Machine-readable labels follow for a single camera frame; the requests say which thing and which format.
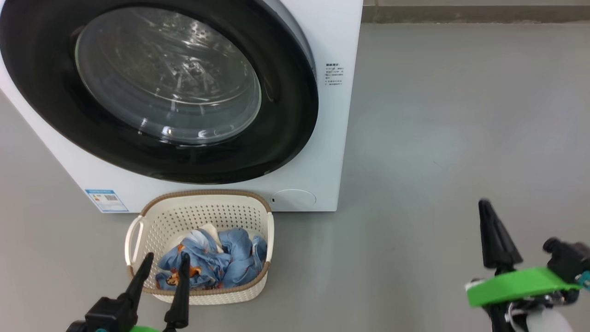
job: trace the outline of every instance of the perforated basket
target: perforated basket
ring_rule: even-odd
[[[194,290],[189,303],[193,305],[227,304],[249,301],[262,291],[273,257],[274,219],[270,206],[256,194],[235,190],[198,190],[162,195],[151,201],[129,226],[125,238],[125,261],[129,277],[139,268],[149,252],[154,264],[143,291],[165,302],[172,302],[173,291],[156,288],[157,263],[177,246],[191,230],[212,223],[218,230],[240,227],[250,235],[266,240],[268,252],[262,272],[246,285],[212,290]],[[133,238],[135,249],[132,251]]]

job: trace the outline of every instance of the clothes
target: clothes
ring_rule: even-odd
[[[201,226],[199,229],[204,230],[207,233],[209,233],[209,235],[211,235],[211,237],[215,241],[215,244],[217,245],[217,252],[223,252],[223,249],[221,248],[221,240],[219,239],[219,235],[217,234],[217,228],[215,228],[213,224],[205,224]]]
[[[231,288],[249,283],[262,271],[267,245],[259,236],[250,240],[244,229],[217,232],[211,225],[193,230],[158,263],[164,270],[156,274],[158,289],[176,289],[181,252],[191,257],[191,289]]]

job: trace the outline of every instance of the washing machine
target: washing machine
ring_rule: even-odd
[[[1,4],[0,88],[100,211],[200,189],[336,210],[362,0]]]

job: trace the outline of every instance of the concrete floor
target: concrete floor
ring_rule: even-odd
[[[186,331],[488,332],[463,285],[489,197],[522,267],[590,242],[590,25],[364,25],[340,208],[276,217],[254,301],[191,308]],[[0,320],[64,331],[127,285],[133,216],[100,214],[0,98]],[[564,309],[585,330],[590,295]],[[139,322],[168,306],[144,296]]]

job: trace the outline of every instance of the blue label sticker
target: blue label sticker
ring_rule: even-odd
[[[86,193],[102,212],[129,212],[113,190],[86,189]]]

